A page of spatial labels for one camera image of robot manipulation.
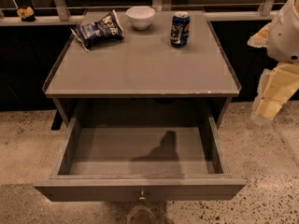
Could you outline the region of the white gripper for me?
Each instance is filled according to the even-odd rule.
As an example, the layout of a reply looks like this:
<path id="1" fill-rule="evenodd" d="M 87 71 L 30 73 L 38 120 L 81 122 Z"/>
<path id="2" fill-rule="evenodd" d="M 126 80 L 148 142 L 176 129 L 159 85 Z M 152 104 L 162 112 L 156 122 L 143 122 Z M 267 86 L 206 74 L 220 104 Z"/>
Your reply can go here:
<path id="1" fill-rule="evenodd" d="M 264 69 L 252 105 L 256 124 L 272 121 L 280 109 L 299 90 L 299 0 L 288 0 L 271 23 L 248 40 L 254 48 L 266 48 L 278 65 Z"/>

